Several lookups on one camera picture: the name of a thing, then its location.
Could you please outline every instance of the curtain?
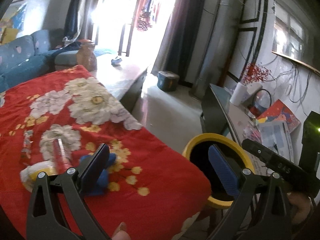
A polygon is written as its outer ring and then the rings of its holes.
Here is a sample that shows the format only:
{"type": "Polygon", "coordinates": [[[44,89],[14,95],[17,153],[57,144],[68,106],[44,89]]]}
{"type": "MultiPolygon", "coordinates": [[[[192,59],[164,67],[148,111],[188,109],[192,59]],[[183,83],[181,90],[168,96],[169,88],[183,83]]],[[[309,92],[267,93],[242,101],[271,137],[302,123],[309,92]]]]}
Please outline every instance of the curtain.
{"type": "Polygon", "coordinates": [[[65,24],[66,41],[75,41],[84,24],[86,0],[71,0],[65,24]]]}
{"type": "Polygon", "coordinates": [[[196,43],[205,0],[176,0],[152,69],[172,71],[183,81],[196,43]]]}

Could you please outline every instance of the dark curtain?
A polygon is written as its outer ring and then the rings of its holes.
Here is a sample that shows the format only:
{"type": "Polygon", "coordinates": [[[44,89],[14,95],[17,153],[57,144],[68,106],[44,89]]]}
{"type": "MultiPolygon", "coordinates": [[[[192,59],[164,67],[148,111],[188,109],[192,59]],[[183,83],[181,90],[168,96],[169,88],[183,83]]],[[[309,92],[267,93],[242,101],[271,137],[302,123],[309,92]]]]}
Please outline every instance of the dark curtain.
{"type": "Polygon", "coordinates": [[[183,82],[187,74],[192,52],[196,43],[205,0],[176,0],[172,14],[174,32],[165,70],[180,76],[183,82]]]}
{"type": "Polygon", "coordinates": [[[69,40],[78,32],[78,10],[80,0],[71,0],[68,14],[66,18],[66,24],[64,26],[64,36],[69,40]]]}

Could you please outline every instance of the red book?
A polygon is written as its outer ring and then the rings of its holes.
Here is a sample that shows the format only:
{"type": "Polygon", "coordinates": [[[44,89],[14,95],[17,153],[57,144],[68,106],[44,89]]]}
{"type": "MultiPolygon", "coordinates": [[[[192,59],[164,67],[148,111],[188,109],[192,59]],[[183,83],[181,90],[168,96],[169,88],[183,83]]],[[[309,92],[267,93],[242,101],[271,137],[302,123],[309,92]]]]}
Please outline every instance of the red book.
{"type": "Polygon", "coordinates": [[[273,120],[286,121],[290,133],[301,124],[291,110],[279,99],[263,112],[257,120],[260,123],[271,122],[273,120]]]}

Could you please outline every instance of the yellow flower pattern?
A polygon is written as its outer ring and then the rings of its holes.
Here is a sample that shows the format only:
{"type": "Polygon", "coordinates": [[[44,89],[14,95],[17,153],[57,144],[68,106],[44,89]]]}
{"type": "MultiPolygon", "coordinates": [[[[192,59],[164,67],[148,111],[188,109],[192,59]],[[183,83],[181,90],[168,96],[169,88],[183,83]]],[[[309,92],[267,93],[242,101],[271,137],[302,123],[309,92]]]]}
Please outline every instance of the yellow flower pattern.
{"type": "Polygon", "coordinates": [[[138,188],[138,193],[141,196],[147,196],[150,192],[147,187],[140,187],[140,188],[138,188]]]}
{"type": "MultiPolygon", "coordinates": [[[[131,152],[128,148],[123,148],[123,145],[121,141],[118,140],[112,140],[109,143],[110,152],[115,153],[117,155],[116,163],[113,164],[108,168],[108,171],[110,174],[112,173],[118,173],[115,175],[118,175],[121,178],[125,179],[125,182],[129,185],[132,185],[132,187],[137,190],[137,193],[140,196],[147,196],[149,194],[149,189],[147,187],[135,187],[135,185],[138,183],[138,179],[135,175],[138,175],[142,172],[141,167],[133,167],[133,168],[127,168],[123,165],[123,163],[128,163],[128,157],[131,155],[131,152]],[[131,171],[135,175],[127,176],[122,175],[123,172],[131,171]]],[[[117,182],[110,182],[108,185],[108,188],[110,191],[119,191],[120,185],[117,182]]]]}
{"type": "Polygon", "coordinates": [[[36,124],[41,124],[43,122],[46,122],[48,120],[48,116],[41,116],[38,119],[36,119],[36,124]]]}
{"type": "Polygon", "coordinates": [[[76,72],[76,66],[75,67],[72,67],[72,68],[67,68],[67,69],[64,69],[64,70],[61,70],[63,73],[74,73],[76,72]]]}
{"type": "Polygon", "coordinates": [[[24,120],[24,124],[21,124],[21,123],[17,124],[15,130],[24,129],[26,127],[34,126],[36,124],[41,124],[41,123],[46,122],[48,119],[49,119],[48,116],[41,116],[38,119],[35,119],[33,116],[27,116],[24,120]]]}
{"type": "Polygon", "coordinates": [[[140,172],[142,171],[142,168],[141,167],[133,167],[131,169],[131,171],[133,174],[140,174],[140,172]]]}
{"type": "Polygon", "coordinates": [[[80,127],[80,129],[82,131],[85,131],[85,132],[96,132],[96,133],[98,133],[98,132],[101,131],[101,128],[96,124],[92,124],[91,127],[85,127],[85,126],[84,127],[80,127]]]}
{"type": "Polygon", "coordinates": [[[112,166],[110,166],[109,168],[108,168],[108,171],[109,171],[109,173],[111,174],[111,173],[114,173],[114,172],[119,172],[121,169],[123,169],[124,168],[124,166],[122,165],[122,164],[120,164],[120,163],[115,163],[115,164],[113,164],[112,166]]]}
{"type": "Polygon", "coordinates": [[[88,151],[95,152],[96,151],[96,146],[95,146],[94,143],[90,142],[90,143],[87,143],[85,145],[85,149],[88,150],[88,151]]]}
{"type": "Polygon", "coordinates": [[[26,123],[26,127],[30,127],[36,124],[36,119],[33,116],[27,116],[24,122],[26,123]]]}
{"type": "Polygon", "coordinates": [[[108,184],[108,189],[110,191],[119,191],[120,190],[120,185],[118,183],[116,183],[116,182],[110,182],[108,184]]]}
{"type": "Polygon", "coordinates": [[[130,185],[134,185],[137,183],[137,178],[136,176],[128,176],[125,181],[130,185]]]}
{"type": "Polygon", "coordinates": [[[40,97],[40,95],[39,95],[39,94],[36,94],[36,95],[34,95],[33,97],[27,97],[27,99],[34,100],[34,99],[37,99],[37,98],[39,98],[39,97],[40,97]]]}

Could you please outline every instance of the human hand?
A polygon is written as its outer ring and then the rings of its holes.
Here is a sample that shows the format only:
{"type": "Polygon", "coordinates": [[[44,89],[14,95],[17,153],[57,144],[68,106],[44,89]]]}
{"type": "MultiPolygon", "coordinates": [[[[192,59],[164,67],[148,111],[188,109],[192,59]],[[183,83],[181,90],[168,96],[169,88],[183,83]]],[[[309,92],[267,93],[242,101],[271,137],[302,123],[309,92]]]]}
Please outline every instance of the human hand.
{"type": "Polygon", "coordinates": [[[305,194],[301,192],[289,192],[287,194],[289,203],[297,207],[298,211],[291,220],[293,225],[302,223],[311,211],[311,201],[305,194]]]}
{"type": "Polygon", "coordinates": [[[131,240],[130,236],[126,231],[127,225],[124,222],[122,222],[113,233],[112,240],[131,240]]]}

